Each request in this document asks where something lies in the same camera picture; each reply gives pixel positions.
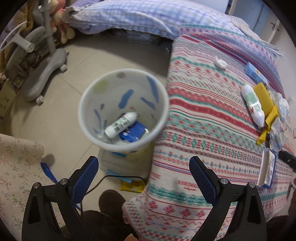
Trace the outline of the pink plush toy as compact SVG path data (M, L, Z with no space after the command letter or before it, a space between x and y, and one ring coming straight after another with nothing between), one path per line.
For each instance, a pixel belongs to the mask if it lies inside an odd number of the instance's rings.
M49 0L50 8L50 26L53 33L59 31L61 34L60 42L66 44L68 40L75 37L74 30L69 26L68 23L63 21L63 13L65 11L66 1L65 0Z

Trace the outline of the floral cloth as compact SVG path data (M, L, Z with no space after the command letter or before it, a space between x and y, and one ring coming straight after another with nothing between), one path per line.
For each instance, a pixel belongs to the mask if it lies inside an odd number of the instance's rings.
M42 143L1 134L1 220L16 240L21 240L23 215L32 185L52 182L41 168Z

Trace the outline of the white torn wrapper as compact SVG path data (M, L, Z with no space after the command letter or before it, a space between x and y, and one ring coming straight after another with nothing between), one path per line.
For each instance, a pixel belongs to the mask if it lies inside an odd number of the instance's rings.
M283 130L281 120L276 118L269 131L269 146L273 151L279 152L284 147L286 141L287 136Z

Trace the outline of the small white tissue ball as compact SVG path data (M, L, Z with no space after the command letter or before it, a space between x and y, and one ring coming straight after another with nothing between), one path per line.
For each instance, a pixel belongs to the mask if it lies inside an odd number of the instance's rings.
M222 60L222 59L220 59L220 58L218 58L218 57L215 57L214 64L215 64L219 69L222 69L222 70L225 70L226 67L228 66L228 64L227 64L224 60Z

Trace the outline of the yellow snack bag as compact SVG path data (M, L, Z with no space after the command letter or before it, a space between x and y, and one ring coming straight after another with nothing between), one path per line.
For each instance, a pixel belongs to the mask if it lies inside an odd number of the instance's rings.
M275 121L275 119L278 116L280 116L280 114L278 112L278 107L276 105L274 105L272 107L270 113L268 114L268 116L265 119L265 126L263 128L263 131L256 141L256 144L258 146L260 146L262 143L264 143L266 141L267 134L271 130L271 125L273 124L273 122Z

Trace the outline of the yellow packet on floor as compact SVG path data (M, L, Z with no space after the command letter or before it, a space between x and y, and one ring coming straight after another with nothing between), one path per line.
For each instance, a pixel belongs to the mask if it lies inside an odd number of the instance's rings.
M131 181L130 183L121 180L120 191L127 191L133 193L142 193L146 184L144 181Z

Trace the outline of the white paper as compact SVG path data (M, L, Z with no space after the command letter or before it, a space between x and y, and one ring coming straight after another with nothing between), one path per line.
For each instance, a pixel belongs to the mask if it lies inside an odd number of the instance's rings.
M285 122L287 116L289 116L289 104L288 101L279 92L271 91L270 96L277 106L278 112L280 114L280 120Z

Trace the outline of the white door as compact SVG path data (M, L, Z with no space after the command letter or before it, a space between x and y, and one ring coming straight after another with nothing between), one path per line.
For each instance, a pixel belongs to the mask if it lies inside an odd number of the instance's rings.
M279 31L280 20L263 1L229 1L228 15L240 18L236 20L256 33L260 39L271 43Z

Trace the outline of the light blue milk carton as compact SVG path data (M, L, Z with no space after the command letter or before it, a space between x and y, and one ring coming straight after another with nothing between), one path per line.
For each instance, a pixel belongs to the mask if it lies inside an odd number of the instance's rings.
M263 83L265 85L268 84L267 79L265 76L250 62L244 67L245 74L250 77L255 83Z

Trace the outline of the blue checkered duvet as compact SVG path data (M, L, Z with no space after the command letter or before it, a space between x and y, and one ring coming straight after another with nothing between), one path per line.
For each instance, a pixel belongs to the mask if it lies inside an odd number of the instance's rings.
M63 21L88 35L124 29L174 40L185 24L243 33L226 14L193 1L76 1L65 8Z

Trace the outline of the dark blue tissue box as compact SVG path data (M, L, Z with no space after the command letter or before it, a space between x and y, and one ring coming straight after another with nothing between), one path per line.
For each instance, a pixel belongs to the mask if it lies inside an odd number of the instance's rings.
M146 126L136 121L133 125L129 126L125 130L123 130L119 137L123 141L127 141L129 143L133 143L138 141L142 136L147 132Z

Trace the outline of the white blue small carton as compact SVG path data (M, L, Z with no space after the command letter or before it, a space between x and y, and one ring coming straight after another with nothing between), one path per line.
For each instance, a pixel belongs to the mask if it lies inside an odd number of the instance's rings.
M257 180L257 186L270 189L275 172L276 155L269 148L264 148L261 157L261 166Z

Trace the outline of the white patterned trash bin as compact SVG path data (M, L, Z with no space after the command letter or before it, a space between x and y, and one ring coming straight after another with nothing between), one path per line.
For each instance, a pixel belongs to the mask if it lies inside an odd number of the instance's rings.
M135 111L147 128L138 141L108 138L104 130L123 114ZM102 75L83 93L78 106L82 132L99 148L100 168L121 176L149 175L154 141L164 128L169 98L153 75L137 69L119 69Z

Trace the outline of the folded striped sheets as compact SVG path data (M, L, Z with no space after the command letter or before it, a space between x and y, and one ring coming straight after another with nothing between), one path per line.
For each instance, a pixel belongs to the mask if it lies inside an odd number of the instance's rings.
M271 52L274 56L283 57L283 53L273 44L268 43L267 41L262 40L257 34L253 33L251 35L252 39L256 42L264 46L269 52Z

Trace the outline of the white green plastic bottle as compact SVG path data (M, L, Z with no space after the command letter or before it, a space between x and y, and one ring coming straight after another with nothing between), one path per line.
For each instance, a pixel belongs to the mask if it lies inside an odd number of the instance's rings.
M109 125L105 130L105 134L108 138L115 138L122 131L133 125L137 120L138 114L135 111L123 114L115 122Z

